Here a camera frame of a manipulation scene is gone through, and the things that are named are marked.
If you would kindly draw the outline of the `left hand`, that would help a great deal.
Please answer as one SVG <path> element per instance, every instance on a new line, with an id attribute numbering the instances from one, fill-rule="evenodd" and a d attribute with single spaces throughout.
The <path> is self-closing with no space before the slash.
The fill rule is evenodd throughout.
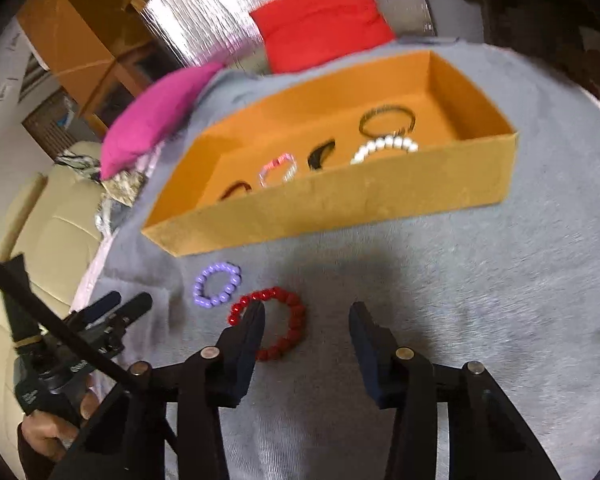
<path id="1" fill-rule="evenodd" d="M 22 434 L 34 452 L 54 463 L 58 463 L 65 456 L 67 444 L 76 440 L 80 429 L 86 425 L 99 407 L 99 400 L 92 389 L 93 386 L 94 378 L 88 375 L 80 404 L 81 419 L 78 426 L 57 415 L 42 411 L 34 411 L 31 415 L 23 417 Z"/>

